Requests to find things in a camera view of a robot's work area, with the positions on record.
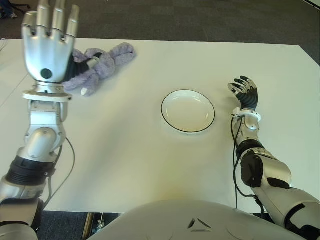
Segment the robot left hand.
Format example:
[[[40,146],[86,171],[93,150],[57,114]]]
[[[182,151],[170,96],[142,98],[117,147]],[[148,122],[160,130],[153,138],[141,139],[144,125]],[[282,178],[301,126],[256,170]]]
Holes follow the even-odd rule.
[[[38,3],[36,11],[28,11],[23,18],[21,34],[24,62],[28,73],[38,82],[61,84],[93,68],[102,56],[98,52],[81,62],[73,57],[78,32],[80,7],[72,5],[65,22],[64,0],[57,0],[53,11],[47,0]]]

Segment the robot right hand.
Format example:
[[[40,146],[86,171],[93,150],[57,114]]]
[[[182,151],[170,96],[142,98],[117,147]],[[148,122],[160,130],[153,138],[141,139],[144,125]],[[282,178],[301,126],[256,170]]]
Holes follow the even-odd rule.
[[[258,88],[252,79],[241,75],[227,86],[240,102],[241,110],[256,110],[259,102]]]

